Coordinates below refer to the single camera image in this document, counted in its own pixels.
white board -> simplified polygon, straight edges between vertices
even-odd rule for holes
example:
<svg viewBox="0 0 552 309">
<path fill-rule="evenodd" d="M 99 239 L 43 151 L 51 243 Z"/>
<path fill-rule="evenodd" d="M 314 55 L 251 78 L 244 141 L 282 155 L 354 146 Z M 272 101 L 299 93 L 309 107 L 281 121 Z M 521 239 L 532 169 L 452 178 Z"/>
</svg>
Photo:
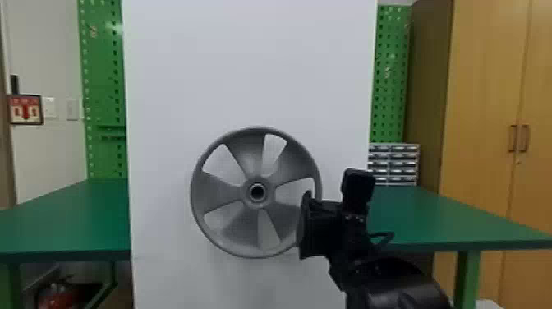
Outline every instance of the white board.
<svg viewBox="0 0 552 309">
<path fill-rule="evenodd" d="M 268 126 L 300 141 L 326 199 L 365 168 L 376 0 L 123 1 L 136 307 L 339 308 L 322 259 L 212 245 L 191 214 L 196 162 L 218 137 Z"/>
</svg>

green pegboard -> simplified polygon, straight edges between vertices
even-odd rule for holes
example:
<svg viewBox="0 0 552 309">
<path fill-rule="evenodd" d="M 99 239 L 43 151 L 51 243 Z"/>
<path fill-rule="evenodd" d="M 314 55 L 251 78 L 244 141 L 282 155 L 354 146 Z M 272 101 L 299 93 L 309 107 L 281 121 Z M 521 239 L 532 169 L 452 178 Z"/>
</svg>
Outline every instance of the green pegboard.
<svg viewBox="0 0 552 309">
<path fill-rule="evenodd" d="M 379 6 L 371 142 L 403 141 L 411 8 Z"/>
<path fill-rule="evenodd" d="M 77 0 L 89 178 L 127 177 L 120 0 Z"/>
</svg>

white wall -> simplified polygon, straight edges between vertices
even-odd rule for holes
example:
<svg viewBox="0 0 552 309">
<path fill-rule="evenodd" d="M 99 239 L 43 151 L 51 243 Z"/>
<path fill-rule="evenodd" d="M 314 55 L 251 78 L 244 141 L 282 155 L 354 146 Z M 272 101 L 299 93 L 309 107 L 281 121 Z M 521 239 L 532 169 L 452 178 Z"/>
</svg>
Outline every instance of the white wall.
<svg viewBox="0 0 552 309">
<path fill-rule="evenodd" d="M 57 101 L 57 118 L 46 118 L 43 126 L 12 127 L 18 203 L 86 177 L 83 123 L 66 120 L 67 99 L 81 97 L 76 4 L 76 0 L 2 3 L 7 74 L 20 77 L 21 93 Z"/>
</svg>

green table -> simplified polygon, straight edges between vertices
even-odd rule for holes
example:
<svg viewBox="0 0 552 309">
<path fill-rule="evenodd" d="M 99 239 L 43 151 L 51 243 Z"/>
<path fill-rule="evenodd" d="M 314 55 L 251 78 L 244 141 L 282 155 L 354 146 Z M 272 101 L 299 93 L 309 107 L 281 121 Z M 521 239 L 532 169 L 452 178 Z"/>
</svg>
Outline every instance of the green table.
<svg viewBox="0 0 552 309">
<path fill-rule="evenodd" d="M 85 181 L 0 212 L 0 304 L 20 309 L 19 264 L 106 261 L 111 278 L 90 302 L 115 286 L 114 261 L 131 258 L 126 180 Z"/>
<path fill-rule="evenodd" d="M 129 259 L 129 225 L 123 180 L 80 182 L 0 212 L 0 302 L 19 308 L 20 263 Z M 481 251 L 552 248 L 550 235 L 419 187 L 378 187 L 368 227 L 395 232 L 390 251 L 457 251 L 458 309 L 475 307 Z"/>
</svg>

light switch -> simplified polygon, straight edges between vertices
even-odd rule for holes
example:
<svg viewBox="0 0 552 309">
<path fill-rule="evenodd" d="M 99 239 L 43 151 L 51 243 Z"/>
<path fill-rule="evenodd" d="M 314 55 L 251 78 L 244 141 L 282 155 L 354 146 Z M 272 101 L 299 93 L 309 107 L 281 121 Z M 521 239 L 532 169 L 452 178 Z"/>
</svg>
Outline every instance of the light switch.
<svg viewBox="0 0 552 309">
<path fill-rule="evenodd" d="M 52 97 L 42 98 L 42 110 L 45 118 L 57 118 L 56 99 Z"/>
<path fill-rule="evenodd" d="M 77 121 L 81 117 L 81 108 L 79 100 L 74 98 L 67 99 L 67 120 Z"/>
</svg>

